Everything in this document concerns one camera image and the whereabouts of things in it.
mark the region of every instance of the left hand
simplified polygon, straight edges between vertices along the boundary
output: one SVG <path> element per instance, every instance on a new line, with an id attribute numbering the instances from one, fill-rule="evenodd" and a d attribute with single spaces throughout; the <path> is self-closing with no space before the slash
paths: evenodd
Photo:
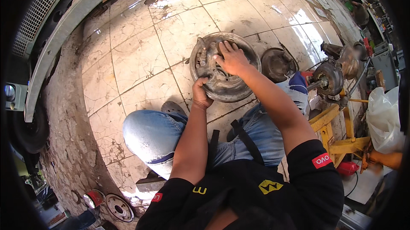
<path id="1" fill-rule="evenodd" d="M 208 82 L 208 78 L 199 78 L 196 82 L 192 85 L 192 92 L 193 92 L 193 104 L 192 106 L 199 106 L 201 108 L 207 109 L 211 104 L 214 102 L 210 99 L 205 90 L 202 89 L 203 84 Z"/>

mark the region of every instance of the tire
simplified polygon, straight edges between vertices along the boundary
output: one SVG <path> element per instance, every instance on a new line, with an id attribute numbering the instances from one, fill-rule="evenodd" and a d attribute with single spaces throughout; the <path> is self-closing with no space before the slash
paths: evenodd
<path id="1" fill-rule="evenodd" d="M 49 128 L 47 113 L 42 104 L 37 102 L 33 123 L 24 121 L 23 112 L 13 112 L 13 127 L 18 142 L 31 154 L 40 152 L 48 138 Z"/>

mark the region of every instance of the red sleeve logo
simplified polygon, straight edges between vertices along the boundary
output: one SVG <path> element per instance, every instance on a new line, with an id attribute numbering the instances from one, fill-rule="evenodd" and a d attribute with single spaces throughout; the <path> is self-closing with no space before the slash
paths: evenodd
<path id="1" fill-rule="evenodd" d="M 312 160 L 313 165 L 315 166 L 315 168 L 321 168 L 323 166 L 328 165 L 329 163 L 332 162 L 329 154 L 326 152 L 322 155 L 317 156 L 316 158 L 314 158 Z"/>
<path id="2" fill-rule="evenodd" d="M 151 202 L 159 202 L 162 199 L 162 193 L 156 193 L 154 198 L 152 198 Z"/>

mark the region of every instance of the dirty floor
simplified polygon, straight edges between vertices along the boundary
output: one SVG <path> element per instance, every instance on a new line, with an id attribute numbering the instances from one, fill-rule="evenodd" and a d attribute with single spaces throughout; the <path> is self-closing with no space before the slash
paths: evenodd
<path id="1" fill-rule="evenodd" d="M 187 114 L 192 104 L 189 58 L 197 37 L 228 31 L 246 38 L 255 51 L 285 47 L 300 70 L 325 59 L 322 42 L 350 44 L 360 39 L 355 24 L 340 0 L 118 0 L 98 17 L 87 20 L 80 55 L 82 89 L 92 134 L 107 169 L 120 191 L 132 201 L 149 200 L 135 182 L 147 166 L 123 140 L 125 117 L 140 109 L 160 110 L 168 100 Z M 355 80 L 348 81 L 347 86 Z M 359 98 L 357 90 L 353 98 Z M 315 94 L 310 94 L 313 101 Z M 239 119 L 258 101 L 252 94 L 236 103 L 214 102 L 208 109 L 208 135 Z M 349 104 L 360 113 L 361 104 Z M 343 116 L 334 120 L 341 139 Z M 279 171 L 286 172 L 286 161 Z"/>

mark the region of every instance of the workshop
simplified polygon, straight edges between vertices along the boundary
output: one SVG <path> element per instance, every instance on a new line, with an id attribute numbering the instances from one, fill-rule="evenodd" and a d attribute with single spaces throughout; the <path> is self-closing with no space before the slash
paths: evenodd
<path id="1" fill-rule="evenodd" d="M 2 0 L 1 226 L 404 228 L 400 1 Z"/>

